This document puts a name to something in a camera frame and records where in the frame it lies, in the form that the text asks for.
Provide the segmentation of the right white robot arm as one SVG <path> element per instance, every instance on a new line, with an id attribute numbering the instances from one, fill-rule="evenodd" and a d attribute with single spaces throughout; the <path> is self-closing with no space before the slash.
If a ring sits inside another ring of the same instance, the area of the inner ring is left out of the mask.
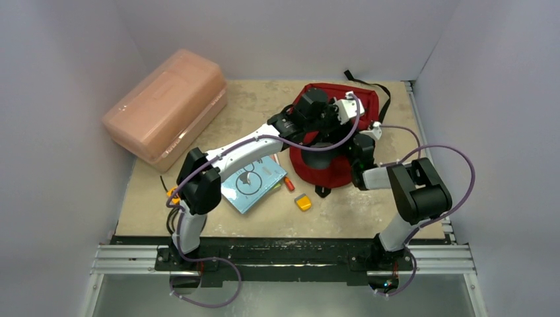
<path id="1" fill-rule="evenodd" d="M 396 261 L 411 235 L 429 220 L 451 210 L 452 198 L 428 158 L 410 163 L 381 167 L 374 162 L 375 141 L 363 133 L 350 139 L 347 157 L 351 165 L 352 184 L 361 191 L 390 189 L 397 215 L 375 240 L 372 263 L 386 269 Z"/>

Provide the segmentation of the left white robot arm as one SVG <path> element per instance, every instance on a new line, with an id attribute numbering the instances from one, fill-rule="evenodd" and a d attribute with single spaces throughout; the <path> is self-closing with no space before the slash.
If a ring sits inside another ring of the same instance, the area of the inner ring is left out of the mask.
<path id="1" fill-rule="evenodd" d="M 166 202 L 179 209 L 178 225 L 172 235 L 175 249 L 171 261 L 181 270 L 191 269 L 197 261 L 200 235 L 209 212 L 221 200 L 221 184 L 250 163 L 274 155 L 289 147 L 309 152 L 328 152 L 343 146 L 359 124 L 363 114 L 361 100 L 353 91 L 335 101 L 323 100 L 322 90 L 308 90 L 296 104 L 272 116 L 257 130 L 218 149 L 206 153 L 190 150 L 183 163 L 172 197 L 179 203 Z M 332 133 L 348 129 L 337 142 L 326 147 L 304 143 L 304 136 L 313 131 Z"/>

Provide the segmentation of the light blue notebook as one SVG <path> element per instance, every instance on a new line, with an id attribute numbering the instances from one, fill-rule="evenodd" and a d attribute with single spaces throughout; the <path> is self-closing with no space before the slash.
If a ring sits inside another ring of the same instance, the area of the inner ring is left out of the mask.
<path id="1" fill-rule="evenodd" d="M 223 197 L 241 214 L 281 185 L 287 172 L 277 155 L 262 157 L 229 176 L 221 184 Z"/>

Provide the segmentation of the red backpack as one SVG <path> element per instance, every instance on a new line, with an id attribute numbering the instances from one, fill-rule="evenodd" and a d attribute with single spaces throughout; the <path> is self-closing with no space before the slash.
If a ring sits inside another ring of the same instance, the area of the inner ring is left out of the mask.
<path id="1" fill-rule="evenodd" d="M 353 88 L 353 91 L 361 99 L 365 109 L 365 114 L 359 119 L 356 133 L 368 129 L 373 122 L 383 123 L 392 99 L 391 92 L 388 88 L 377 83 L 367 83 L 361 79 L 357 79 L 348 69 L 344 71 L 344 75 L 349 81 L 380 88 L 387 96 L 386 101 L 382 103 L 380 92 L 363 88 Z M 343 93 L 350 91 L 350 89 L 350 86 L 345 85 L 310 83 L 301 90 L 293 105 L 298 106 L 299 104 L 303 104 L 306 106 L 308 102 L 304 101 L 304 97 L 312 96 L 312 92 L 318 92 L 319 101 L 327 101 L 327 99 L 333 101 L 335 98 L 339 100 L 342 99 Z M 334 143 L 341 141 L 347 136 L 352 126 L 353 120 L 330 133 L 322 133 L 318 130 L 310 131 L 304 136 L 302 144 L 306 147 L 328 147 L 331 145 L 330 143 L 334 145 Z M 373 168 L 376 165 L 375 163 L 351 164 L 349 162 L 349 150 L 352 138 L 353 137 L 344 145 L 324 152 L 307 151 L 296 147 L 290 148 L 289 158 L 295 172 L 305 182 L 315 185 L 316 193 L 320 197 L 328 196 L 334 188 L 346 186 L 351 182 L 354 184 L 355 180 L 360 189 L 365 188 L 363 186 L 363 181 L 359 180 L 356 173 L 362 172 L 366 168 Z"/>

